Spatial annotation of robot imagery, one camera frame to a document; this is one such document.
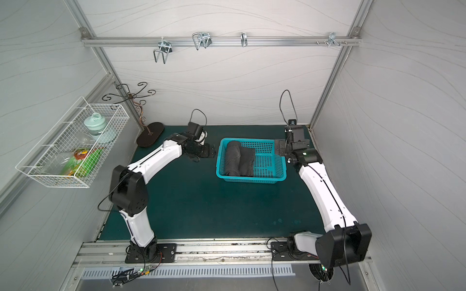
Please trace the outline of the teal plastic mesh basket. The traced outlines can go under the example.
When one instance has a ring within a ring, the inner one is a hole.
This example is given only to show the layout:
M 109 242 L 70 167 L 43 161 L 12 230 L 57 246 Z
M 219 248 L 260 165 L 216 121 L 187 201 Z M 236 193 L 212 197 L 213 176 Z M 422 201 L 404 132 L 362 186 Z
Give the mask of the teal plastic mesh basket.
M 231 177 L 225 173 L 226 149 L 232 141 L 256 150 L 252 177 Z M 232 183 L 275 184 L 286 179 L 286 161 L 284 157 L 275 154 L 273 139 L 223 138 L 218 149 L 216 175 Z

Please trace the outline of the dark grey long pants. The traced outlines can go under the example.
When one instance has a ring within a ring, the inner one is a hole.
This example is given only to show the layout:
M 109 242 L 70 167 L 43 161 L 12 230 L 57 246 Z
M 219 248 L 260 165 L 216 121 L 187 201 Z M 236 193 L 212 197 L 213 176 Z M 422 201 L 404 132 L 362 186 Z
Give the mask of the dark grey long pants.
M 255 158 L 255 149 L 244 147 L 239 141 L 229 142 L 225 153 L 225 175 L 253 177 Z

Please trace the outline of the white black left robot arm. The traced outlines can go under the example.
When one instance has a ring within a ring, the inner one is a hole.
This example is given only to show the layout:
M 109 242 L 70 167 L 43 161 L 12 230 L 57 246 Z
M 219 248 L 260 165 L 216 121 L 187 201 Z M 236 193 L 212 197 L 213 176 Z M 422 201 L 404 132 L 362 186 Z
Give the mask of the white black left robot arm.
M 150 261 L 157 256 L 157 239 L 147 214 L 147 184 L 170 162 L 182 155 L 211 158 L 214 148 L 207 142 L 203 126 L 188 122 L 183 133 L 174 133 L 144 158 L 128 166 L 117 166 L 112 172 L 109 201 L 118 209 L 130 234 L 130 249 Z

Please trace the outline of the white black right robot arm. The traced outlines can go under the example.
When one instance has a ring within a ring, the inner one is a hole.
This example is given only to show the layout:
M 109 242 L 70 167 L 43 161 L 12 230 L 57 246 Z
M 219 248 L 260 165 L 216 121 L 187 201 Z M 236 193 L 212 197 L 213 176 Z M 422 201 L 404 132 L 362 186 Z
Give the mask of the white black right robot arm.
M 288 239 L 294 251 L 315 255 L 326 269 L 349 266 L 364 261 L 372 238 L 367 224 L 360 224 L 347 209 L 333 186 L 322 157 L 305 138 L 304 127 L 288 120 L 285 139 L 278 151 L 297 169 L 319 210 L 324 224 L 323 235 L 298 232 Z

